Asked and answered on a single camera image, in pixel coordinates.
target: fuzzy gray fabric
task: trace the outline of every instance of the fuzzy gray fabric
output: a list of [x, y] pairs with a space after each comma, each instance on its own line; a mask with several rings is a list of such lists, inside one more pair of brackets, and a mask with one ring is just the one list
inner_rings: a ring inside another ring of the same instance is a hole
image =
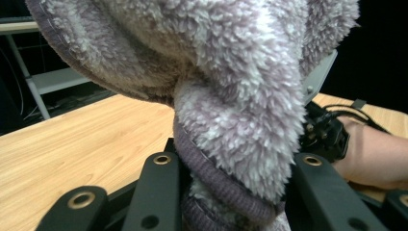
[[[357, 0], [27, 0], [27, 5], [69, 65], [107, 89], [173, 107], [175, 124], [188, 140], [243, 192], [259, 198], [248, 205], [265, 201], [271, 210], [299, 147], [302, 78], [358, 16]], [[175, 141], [184, 150], [179, 137]], [[192, 173], [201, 168], [189, 167]], [[212, 197], [214, 191], [204, 184], [190, 194]], [[200, 201], [232, 226], [251, 217], [225, 198]], [[288, 228], [278, 224], [283, 218], [274, 218], [261, 226], [250, 218], [244, 227]]]

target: wooden table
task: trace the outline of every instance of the wooden table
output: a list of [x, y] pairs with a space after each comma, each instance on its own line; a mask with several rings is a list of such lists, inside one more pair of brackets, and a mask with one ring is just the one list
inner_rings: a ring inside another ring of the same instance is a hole
[[[320, 105], [350, 103], [320, 94]], [[408, 115], [366, 105], [408, 138]], [[97, 185], [112, 193], [137, 180], [144, 160], [172, 136], [167, 106], [116, 95], [0, 137], [0, 230], [34, 230], [64, 193]]]

